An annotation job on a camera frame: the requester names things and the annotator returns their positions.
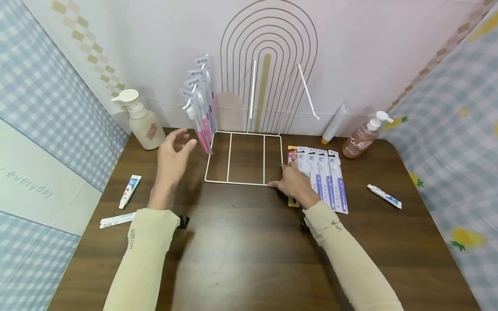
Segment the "pump bottle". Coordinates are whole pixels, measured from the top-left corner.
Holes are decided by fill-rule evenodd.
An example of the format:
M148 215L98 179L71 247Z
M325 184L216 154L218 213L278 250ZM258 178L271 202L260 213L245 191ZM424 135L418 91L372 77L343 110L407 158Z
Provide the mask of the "pump bottle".
M382 125L382 121L393 122L386 112L377 111L375 118L370 122L360 124L343 145L343 155L354 159L362 154L380 135L378 128Z
M138 101L137 90L124 90L118 97L111 100L113 102L121 101L126 105L129 111L131 131L144 149L155 149L165 140L166 134L159 122L159 118Z

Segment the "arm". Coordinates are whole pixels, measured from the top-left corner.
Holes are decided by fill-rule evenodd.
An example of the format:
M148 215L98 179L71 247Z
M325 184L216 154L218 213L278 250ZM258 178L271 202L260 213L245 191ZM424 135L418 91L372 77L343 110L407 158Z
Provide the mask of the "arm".
M305 221L323 247L356 311L401 311L396 293L377 265L323 201L304 210Z
M281 181L268 184L296 198L318 245L323 247L339 283L356 311L402 311L396 293L335 212L313 191L295 162L282 164Z
M109 289L105 311L156 308L164 258L180 225L180 218L168 210L170 194L183 176L190 151L196 145L195 140L190 140L176 152L177 138L188 138L186 129L170 133L159 147L156 182L147 208L139 209L131 222L128 247Z

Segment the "pineapple print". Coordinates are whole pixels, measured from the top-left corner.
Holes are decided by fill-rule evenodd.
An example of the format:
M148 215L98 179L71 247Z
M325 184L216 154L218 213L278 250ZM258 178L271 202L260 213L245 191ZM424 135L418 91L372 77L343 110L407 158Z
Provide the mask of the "pineapple print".
M450 244L458 247L461 252L465 252L469 246L479 246L486 241L484 235L460 227L453 229L451 238Z
M457 117L459 119L463 119L469 115L469 112L470 112L470 109L468 109L467 107L462 107L462 108L458 109Z
M483 34L490 32L493 28L498 26L498 12L495 12L488 19L486 19L482 25L474 31L470 36L469 41L474 41Z
M405 115L403 117L397 117L397 118L394 118L393 120L394 120L393 123L387 123L386 125L384 125L384 130L387 130L387 129L390 129L392 127L395 127L398 124L407 122L408 121L408 116Z
M414 172L410 172L410 178L417 187L424 187L424 181L418 178Z

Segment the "beige arm sleeve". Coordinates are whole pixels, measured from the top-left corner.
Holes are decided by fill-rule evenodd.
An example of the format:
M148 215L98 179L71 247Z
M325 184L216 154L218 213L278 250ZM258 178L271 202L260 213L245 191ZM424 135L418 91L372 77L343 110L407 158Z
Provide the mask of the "beige arm sleeve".
M180 218L170 210L139 209L128 248L107 295L106 311L155 310L164 257Z
M304 210L305 220L323 247L339 283L356 311L402 311L394 290L365 250L323 201Z

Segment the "white wire frame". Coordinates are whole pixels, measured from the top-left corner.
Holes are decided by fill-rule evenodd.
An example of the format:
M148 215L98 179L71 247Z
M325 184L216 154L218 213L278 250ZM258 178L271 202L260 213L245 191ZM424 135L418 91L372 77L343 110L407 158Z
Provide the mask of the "white wire frame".
M313 115L315 118L318 120L320 119L316 113L315 109L313 107L313 103L311 102L311 97L308 92L308 88L306 86L306 81L304 79L303 73L301 71L301 64L297 64L298 69L299 69L299 74L300 77L303 81L304 84L304 89L306 91L306 95L308 97L308 101L311 107L311 111L313 112ZM206 165L206 173L204 174L204 181L206 183L215 183L215 184L230 184L230 185L248 185L248 186L266 186L266 180L265 180L265 170L266 170L266 138L267 137L278 137L280 141L280 162L283 163L283 147L282 147L282 136L280 135L282 131L282 124L283 124L283 118L282 121L280 122L280 127L278 134L263 134L263 133L249 133L249 119L252 119L252 110L254 106L254 88L255 88L255 78L256 78L256 60L254 60L253 63L253 68L252 68L252 79L251 79L251 96L250 96L250 103L248 105L248 118L246 121L246 131L245 132L231 132L231 131L217 131L216 133L213 133L213 139L211 140L211 150L213 150L213 142L215 141L215 135L217 133L224 133L224 134L230 134L230 145L228 149L228 164L227 164L227 178L225 181L221 180L209 180L208 179L208 171L209 171L209 164L211 162L211 156L212 154L209 154L208 156L208 163ZM241 183L241 182L231 182L230 181L230 159L232 155L232 138L234 135L251 135L251 136L263 136L263 181L261 184L257 183Z

